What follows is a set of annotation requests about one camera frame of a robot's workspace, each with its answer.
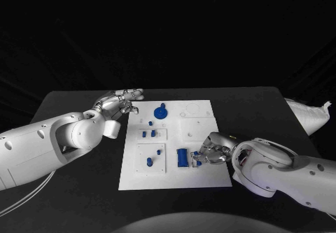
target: white cloth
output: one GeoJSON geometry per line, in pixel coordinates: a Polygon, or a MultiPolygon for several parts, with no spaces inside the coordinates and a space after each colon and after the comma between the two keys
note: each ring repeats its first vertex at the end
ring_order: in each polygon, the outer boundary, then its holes
{"type": "Polygon", "coordinates": [[[331,103],[327,101],[321,107],[308,107],[291,99],[285,98],[285,101],[307,132],[307,135],[311,135],[330,119],[327,108],[331,103]]]}

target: dark table surface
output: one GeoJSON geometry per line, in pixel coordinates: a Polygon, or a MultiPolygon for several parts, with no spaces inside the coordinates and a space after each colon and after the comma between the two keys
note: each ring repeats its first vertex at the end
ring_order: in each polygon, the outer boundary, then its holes
{"type": "MultiPolygon", "coordinates": [[[[106,90],[50,92],[31,123],[86,111],[105,93],[106,90]]],[[[298,154],[320,157],[274,87],[144,90],[144,100],[210,100],[220,132],[233,133],[242,139],[268,139],[298,154]]],[[[233,180],[232,187],[118,191],[128,116],[118,121],[118,138],[102,137],[96,148],[57,169],[33,199],[0,218],[0,232],[106,233],[137,220],[177,212],[233,214],[294,232],[336,230],[336,222],[323,212],[300,205],[280,191],[271,198],[255,195],[233,180]]],[[[0,209],[43,180],[44,177],[3,190],[0,209]]]]}

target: robotic hand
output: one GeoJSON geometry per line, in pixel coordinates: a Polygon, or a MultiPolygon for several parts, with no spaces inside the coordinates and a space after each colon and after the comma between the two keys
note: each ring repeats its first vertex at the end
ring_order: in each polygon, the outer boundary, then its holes
{"type": "Polygon", "coordinates": [[[336,162],[298,156],[280,144],[255,138],[241,141],[210,133],[194,160],[222,164],[232,160],[233,179],[269,198],[277,190],[304,206],[336,215],[336,162]]]}
{"type": "Polygon", "coordinates": [[[117,138],[121,114],[138,108],[143,89],[109,91],[91,110],[68,113],[0,134],[0,190],[43,177],[85,155],[99,144],[102,135],[117,138]]]}

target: small blue part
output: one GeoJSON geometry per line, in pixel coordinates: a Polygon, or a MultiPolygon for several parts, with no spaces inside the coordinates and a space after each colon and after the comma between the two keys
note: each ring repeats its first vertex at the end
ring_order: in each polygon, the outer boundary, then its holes
{"type": "Polygon", "coordinates": [[[153,166],[151,158],[147,158],[147,166],[153,166]]]}
{"type": "Polygon", "coordinates": [[[168,112],[166,110],[166,105],[161,103],[161,107],[154,110],[154,117],[157,119],[164,119],[167,116],[168,112]]]}
{"type": "Polygon", "coordinates": [[[187,149],[177,150],[177,166],[179,167],[189,167],[187,164],[187,149]]]}

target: hole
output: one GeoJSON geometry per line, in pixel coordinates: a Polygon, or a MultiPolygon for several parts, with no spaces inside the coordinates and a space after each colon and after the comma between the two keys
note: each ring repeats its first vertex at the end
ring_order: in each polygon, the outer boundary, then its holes
{"type": "Polygon", "coordinates": [[[42,139],[44,139],[44,132],[42,130],[37,130],[37,135],[42,139]]]}
{"type": "Polygon", "coordinates": [[[4,147],[7,148],[7,150],[11,150],[11,149],[13,149],[13,144],[11,144],[10,141],[7,141],[7,142],[4,143],[4,147]]]}
{"type": "Polygon", "coordinates": [[[320,171],[324,171],[324,167],[323,167],[321,164],[317,164],[317,169],[318,169],[320,171]]]}

